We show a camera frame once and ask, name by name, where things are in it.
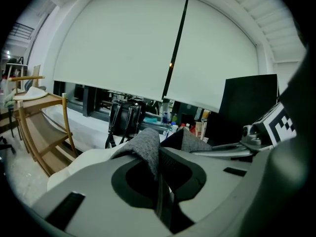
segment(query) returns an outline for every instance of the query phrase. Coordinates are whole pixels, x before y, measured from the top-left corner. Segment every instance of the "white cushion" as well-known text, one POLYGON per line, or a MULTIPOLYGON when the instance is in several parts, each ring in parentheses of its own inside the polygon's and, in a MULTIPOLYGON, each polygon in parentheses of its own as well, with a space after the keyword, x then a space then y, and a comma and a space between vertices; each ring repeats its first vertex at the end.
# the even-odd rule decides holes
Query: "white cushion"
POLYGON ((42 89, 39 89, 36 87, 31 87, 25 95, 14 96, 13 99, 16 101, 18 101, 18 100, 23 100, 23 101, 34 100, 34 99, 42 98, 42 97, 46 96, 47 94, 48 94, 48 92, 45 92, 42 89))
POLYGON ((71 175, 75 174, 77 171, 100 162, 107 161, 110 157, 122 146, 126 144, 122 143, 114 148, 109 149, 91 149, 80 156, 78 156, 68 167, 54 173, 50 176, 47 182, 47 190, 54 188, 59 183, 66 180, 71 175))

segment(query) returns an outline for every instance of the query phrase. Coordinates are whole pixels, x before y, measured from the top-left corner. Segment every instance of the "plastic bottle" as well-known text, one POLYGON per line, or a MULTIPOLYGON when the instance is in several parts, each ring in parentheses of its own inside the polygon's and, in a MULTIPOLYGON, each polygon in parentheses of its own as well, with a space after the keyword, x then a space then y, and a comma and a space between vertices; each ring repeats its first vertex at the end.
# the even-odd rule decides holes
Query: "plastic bottle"
POLYGON ((169 137, 169 132, 170 132, 170 129, 168 131, 163 131, 163 135, 166 136, 165 138, 169 137))
POLYGON ((171 131, 172 132, 176 132, 178 129, 178 126, 176 125, 176 122, 172 122, 171 123, 171 131))
POLYGON ((186 127, 186 124, 181 123, 180 127, 179 127, 179 130, 183 129, 184 127, 186 127))
POLYGON ((168 112, 163 112, 162 123, 164 123, 164 124, 168 123, 168 112))
POLYGON ((171 127, 170 127, 170 128, 168 129, 168 131, 167 131, 166 138, 169 138, 172 134, 173 134, 173 132, 172 132, 171 127))
POLYGON ((172 117, 171 112, 169 112, 169 113, 168 113, 168 120, 167 120, 167 121, 168 121, 168 123, 170 123, 170 122, 171 122, 171 117, 172 117))
POLYGON ((207 122, 208 116, 211 113, 209 110, 204 110, 201 118, 201 122, 207 122))
POLYGON ((178 115, 175 114, 175 115, 172 117, 172 122, 177 122, 177 119, 178 119, 178 115))

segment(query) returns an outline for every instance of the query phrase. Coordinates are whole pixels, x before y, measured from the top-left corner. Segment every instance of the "railing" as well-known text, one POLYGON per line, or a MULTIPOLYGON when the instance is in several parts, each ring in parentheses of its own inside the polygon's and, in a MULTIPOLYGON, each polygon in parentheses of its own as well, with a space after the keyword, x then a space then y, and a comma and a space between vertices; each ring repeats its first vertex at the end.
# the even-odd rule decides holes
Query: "railing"
POLYGON ((17 36, 17 37, 21 37, 21 38, 29 40, 31 38, 33 31, 34 29, 31 27, 22 25, 20 23, 14 23, 9 35, 17 36))

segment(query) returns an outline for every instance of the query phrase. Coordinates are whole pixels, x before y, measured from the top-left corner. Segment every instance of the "window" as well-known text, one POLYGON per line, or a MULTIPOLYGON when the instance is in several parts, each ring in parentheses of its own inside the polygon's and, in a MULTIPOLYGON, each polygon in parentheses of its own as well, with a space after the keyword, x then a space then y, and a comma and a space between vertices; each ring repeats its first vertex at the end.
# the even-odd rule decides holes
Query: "window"
POLYGON ((147 103, 146 116, 141 130, 151 127, 160 134, 170 128, 174 116, 176 123, 190 123, 200 120, 202 109, 180 102, 164 99, 162 102, 125 94, 122 92, 95 88, 91 86, 55 81, 54 94, 62 95, 66 92, 68 107, 82 113, 86 117, 93 117, 109 121, 111 106, 115 100, 140 99, 147 103), (167 123, 163 121, 163 113, 167 112, 167 123))
POLYGON ((70 103, 83 106, 83 85, 67 82, 65 85, 65 92, 70 103))

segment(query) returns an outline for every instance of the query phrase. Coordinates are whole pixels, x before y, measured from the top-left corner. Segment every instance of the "floor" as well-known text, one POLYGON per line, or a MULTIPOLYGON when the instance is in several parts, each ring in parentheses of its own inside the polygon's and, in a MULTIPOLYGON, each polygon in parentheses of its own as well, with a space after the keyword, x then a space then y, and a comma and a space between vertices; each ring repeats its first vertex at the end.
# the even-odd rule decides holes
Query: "floor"
POLYGON ((15 195, 26 205, 32 206, 46 192, 48 177, 37 162, 27 153, 23 141, 20 141, 17 128, 1 134, 16 150, 1 150, 0 156, 4 159, 5 174, 15 195))

